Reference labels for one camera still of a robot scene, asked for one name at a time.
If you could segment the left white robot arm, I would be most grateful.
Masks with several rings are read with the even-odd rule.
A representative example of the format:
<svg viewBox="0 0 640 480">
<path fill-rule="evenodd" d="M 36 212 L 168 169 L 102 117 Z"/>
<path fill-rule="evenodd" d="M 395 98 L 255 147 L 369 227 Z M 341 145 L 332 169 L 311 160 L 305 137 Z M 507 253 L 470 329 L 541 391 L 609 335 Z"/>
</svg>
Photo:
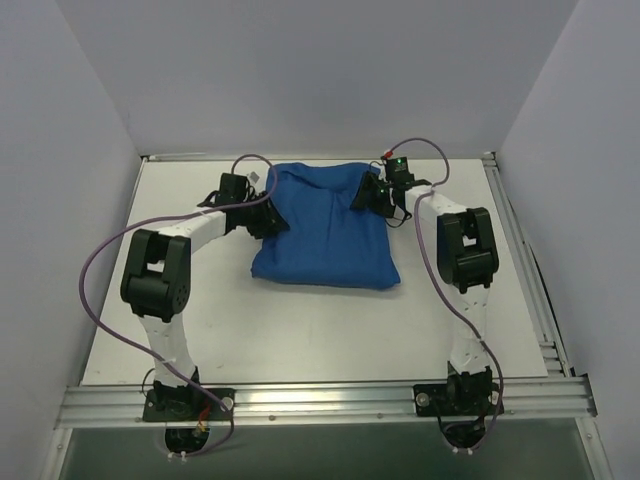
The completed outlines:
<svg viewBox="0 0 640 480">
<path fill-rule="evenodd" d="M 120 295 L 140 320 L 153 353 L 154 389 L 179 419 L 202 405 L 198 368 L 188 351 L 183 312 L 191 296 L 192 257 L 210 242 L 244 228 L 256 239 L 289 229 L 271 200 L 275 187 L 258 192 L 251 180 L 224 173 L 219 188 L 187 215 L 167 217 L 166 226 L 133 231 Z"/>
</svg>

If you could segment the blue surgical drape cloth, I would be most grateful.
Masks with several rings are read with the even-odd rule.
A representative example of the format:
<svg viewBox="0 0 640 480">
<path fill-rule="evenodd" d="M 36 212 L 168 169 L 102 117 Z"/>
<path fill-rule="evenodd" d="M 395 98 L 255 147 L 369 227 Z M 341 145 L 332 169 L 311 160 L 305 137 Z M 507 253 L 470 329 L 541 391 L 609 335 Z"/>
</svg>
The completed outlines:
<svg viewBox="0 0 640 480">
<path fill-rule="evenodd" d="M 280 163 L 268 174 L 271 202 L 289 229 L 265 238 L 251 273 L 281 284 L 387 290 L 401 283 L 385 220 L 353 210 L 365 163 Z"/>
</svg>

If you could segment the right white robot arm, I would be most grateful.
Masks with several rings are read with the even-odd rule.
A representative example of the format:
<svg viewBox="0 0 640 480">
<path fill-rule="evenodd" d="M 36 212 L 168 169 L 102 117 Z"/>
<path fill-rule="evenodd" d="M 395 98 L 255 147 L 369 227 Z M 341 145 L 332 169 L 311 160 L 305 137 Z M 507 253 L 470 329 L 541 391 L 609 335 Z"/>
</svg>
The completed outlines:
<svg viewBox="0 0 640 480">
<path fill-rule="evenodd" d="M 379 172 L 362 175 L 351 203 L 385 219 L 398 211 L 402 222 L 414 221 L 421 256 L 434 288 L 458 319 L 452 336 L 449 373 L 457 378 L 444 388 L 455 412 L 469 411 L 480 400 L 477 384 L 466 377 L 490 371 L 483 344 L 490 287 L 499 256 L 489 211 L 462 205 L 436 191 L 431 182 L 410 172 L 408 159 L 386 154 Z"/>
</svg>

